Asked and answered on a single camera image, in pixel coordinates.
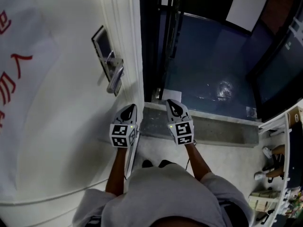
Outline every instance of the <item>blue floor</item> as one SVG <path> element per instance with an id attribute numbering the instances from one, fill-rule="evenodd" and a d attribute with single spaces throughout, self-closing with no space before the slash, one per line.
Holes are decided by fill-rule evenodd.
<path id="1" fill-rule="evenodd" d="M 189 109 L 254 121 L 255 101 L 245 76 L 271 42 L 261 24 L 248 36 L 215 21 L 184 16 L 165 88 L 181 91 Z"/>

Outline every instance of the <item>shoe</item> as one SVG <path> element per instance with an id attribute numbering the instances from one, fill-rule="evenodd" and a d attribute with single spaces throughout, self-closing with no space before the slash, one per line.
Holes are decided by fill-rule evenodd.
<path id="1" fill-rule="evenodd" d="M 142 168 L 148 168 L 148 167 L 153 167 L 152 162 L 149 160 L 143 161 Z"/>
<path id="2" fill-rule="evenodd" d="M 273 156 L 273 153 L 271 152 L 270 149 L 268 149 L 267 147 L 263 147 L 263 153 L 264 155 L 268 158 L 268 159 L 271 159 L 272 156 Z"/>
<path id="3" fill-rule="evenodd" d="M 159 168 L 163 168 L 169 164 L 173 164 L 172 162 L 168 161 L 168 160 L 162 160 L 160 165 L 158 166 Z"/>
<path id="4" fill-rule="evenodd" d="M 263 172 L 256 172 L 254 175 L 255 180 L 261 180 L 266 177 L 266 174 Z"/>

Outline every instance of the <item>white door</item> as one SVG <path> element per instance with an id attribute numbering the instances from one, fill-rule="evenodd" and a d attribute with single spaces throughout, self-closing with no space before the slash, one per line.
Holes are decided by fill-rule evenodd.
<path id="1" fill-rule="evenodd" d="M 103 189 L 115 150 L 109 124 L 123 106 L 143 111 L 139 0 L 36 0 L 60 57 L 29 110 L 18 153 L 17 193 L 1 201 L 8 227 L 71 225 L 83 189 Z M 104 25 L 125 75 L 117 97 L 91 42 Z"/>

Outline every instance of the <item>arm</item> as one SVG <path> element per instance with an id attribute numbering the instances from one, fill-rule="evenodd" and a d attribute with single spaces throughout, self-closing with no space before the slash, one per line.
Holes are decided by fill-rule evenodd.
<path id="1" fill-rule="evenodd" d="M 124 168 L 127 148 L 118 148 L 117 155 L 110 172 L 105 192 L 116 196 L 122 195 L 124 191 Z"/>
<path id="2" fill-rule="evenodd" d="M 195 178 L 200 181 L 207 173 L 212 172 L 193 143 L 186 144 L 191 167 Z"/>

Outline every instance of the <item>electronic door lock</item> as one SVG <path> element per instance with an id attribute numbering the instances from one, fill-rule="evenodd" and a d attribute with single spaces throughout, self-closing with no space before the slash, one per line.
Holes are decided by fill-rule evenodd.
<path id="1" fill-rule="evenodd" d="M 114 93 L 115 96 L 117 96 L 122 85 L 121 77 L 123 76 L 124 70 L 123 59 L 115 57 L 114 51 L 110 48 L 104 26 L 101 26 L 91 40 L 109 81 L 107 92 Z"/>

